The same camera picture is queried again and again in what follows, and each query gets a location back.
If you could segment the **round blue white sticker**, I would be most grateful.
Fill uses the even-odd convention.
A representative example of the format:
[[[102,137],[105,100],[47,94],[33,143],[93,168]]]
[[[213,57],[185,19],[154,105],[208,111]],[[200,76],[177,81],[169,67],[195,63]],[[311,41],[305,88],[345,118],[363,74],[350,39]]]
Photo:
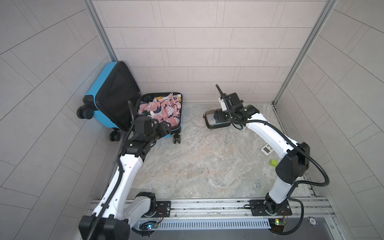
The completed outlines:
[[[307,220],[312,227],[316,227],[318,225],[318,222],[314,217],[308,217]]]

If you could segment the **clear black-trimmed toiletry pouch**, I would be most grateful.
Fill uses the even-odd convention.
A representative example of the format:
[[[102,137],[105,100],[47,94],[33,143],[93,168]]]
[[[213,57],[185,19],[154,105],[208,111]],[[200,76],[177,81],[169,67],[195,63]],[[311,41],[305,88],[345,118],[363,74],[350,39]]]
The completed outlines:
[[[210,130],[229,127],[232,124],[228,112],[222,109],[207,111],[203,118],[207,128]]]

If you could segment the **small green block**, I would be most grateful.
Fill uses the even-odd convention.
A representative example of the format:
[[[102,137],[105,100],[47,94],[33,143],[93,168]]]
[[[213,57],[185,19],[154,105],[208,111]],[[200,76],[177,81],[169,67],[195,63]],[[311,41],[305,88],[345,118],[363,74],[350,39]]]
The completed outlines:
[[[278,165],[278,161],[277,160],[274,160],[274,159],[270,160],[270,166],[275,168],[277,165]]]

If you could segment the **white ventilation grille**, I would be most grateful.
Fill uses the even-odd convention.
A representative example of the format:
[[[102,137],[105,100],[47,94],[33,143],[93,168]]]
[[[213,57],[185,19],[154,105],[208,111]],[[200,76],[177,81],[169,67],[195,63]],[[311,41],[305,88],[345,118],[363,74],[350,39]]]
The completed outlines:
[[[268,219],[198,219],[166,220],[161,231],[271,229]]]

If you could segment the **aluminium mounting rail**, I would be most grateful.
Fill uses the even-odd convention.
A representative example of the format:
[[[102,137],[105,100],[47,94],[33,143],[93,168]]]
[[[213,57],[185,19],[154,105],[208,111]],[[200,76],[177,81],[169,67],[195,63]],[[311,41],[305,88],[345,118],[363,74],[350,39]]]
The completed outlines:
[[[134,224],[150,220],[198,220],[198,219],[284,219],[294,222],[301,216],[316,220],[333,218],[335,212],[327,198],[303,197],[299,202],[287,201],[276,215],[266,212],[264,199],[174,199],[159,200],[154,214],[144,215]]]

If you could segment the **small white remote control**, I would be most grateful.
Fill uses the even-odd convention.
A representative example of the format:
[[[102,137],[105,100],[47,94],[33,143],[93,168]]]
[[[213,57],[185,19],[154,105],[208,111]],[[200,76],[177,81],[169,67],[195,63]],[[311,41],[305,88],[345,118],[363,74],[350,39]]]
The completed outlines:
[[[264,147],[261,148],[261,152],[265,155],[265,156],[268,156],[269,154],[271,154],[272,152],[274,151],[274,149],[266,144]]]

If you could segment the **blue hard-shell suitcase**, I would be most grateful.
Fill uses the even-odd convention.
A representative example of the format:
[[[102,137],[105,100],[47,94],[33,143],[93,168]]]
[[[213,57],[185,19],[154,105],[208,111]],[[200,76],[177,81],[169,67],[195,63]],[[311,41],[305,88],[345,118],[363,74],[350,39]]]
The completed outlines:
[[[150,93],[142,95],[138,84],[127,65],[122,62],[108,63],[89,91],[83,98],[83,105],[77,109],[79,119],[95,118],[106,128],[113,129],[109,135],[111,142],[121,139],[121,132],[128,132],[132,125],[132,117],[138,114],[141,101],[149,102],[158,96],[169,93]],[[181,122],[172,128],[174,143],[181,143]]]

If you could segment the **white yellow blue patterned shirt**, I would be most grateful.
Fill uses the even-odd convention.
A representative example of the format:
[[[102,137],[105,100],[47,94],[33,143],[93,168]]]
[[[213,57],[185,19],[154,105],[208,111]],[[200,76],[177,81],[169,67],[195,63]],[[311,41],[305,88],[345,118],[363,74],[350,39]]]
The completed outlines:
[[[182,95],[181,94],[174,94],[174,93],[169,93],[166,96],[158,96],[154,97],[154,102],[160,102],[160,101],[169,101],[169,102],[182,102]]]

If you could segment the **pink navy patterned garment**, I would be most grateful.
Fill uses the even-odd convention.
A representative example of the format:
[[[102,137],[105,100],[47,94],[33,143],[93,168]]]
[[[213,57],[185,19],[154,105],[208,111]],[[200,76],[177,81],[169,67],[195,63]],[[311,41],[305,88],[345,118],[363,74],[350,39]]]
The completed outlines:
[[[167,122],[172,128],[177,127],[181,122],[182,102],[143,102],[141,101],[138,109],[139,115],[150,116],[159,122]]]

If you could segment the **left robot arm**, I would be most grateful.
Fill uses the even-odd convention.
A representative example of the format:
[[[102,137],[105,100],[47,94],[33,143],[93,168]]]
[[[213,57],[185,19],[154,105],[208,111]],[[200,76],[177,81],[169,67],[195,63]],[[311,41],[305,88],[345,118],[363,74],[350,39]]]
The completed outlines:
[[[122,147],[118,168],[98,206],[83,216],[79,231],[84,240],[127,240],[132,227],[145,214],[156,212],[156,195],[139,193],[125,208],[136,174],[159,139],[171,133],[171,124],[149,116],[137,117],[131,125],[133,136]]]

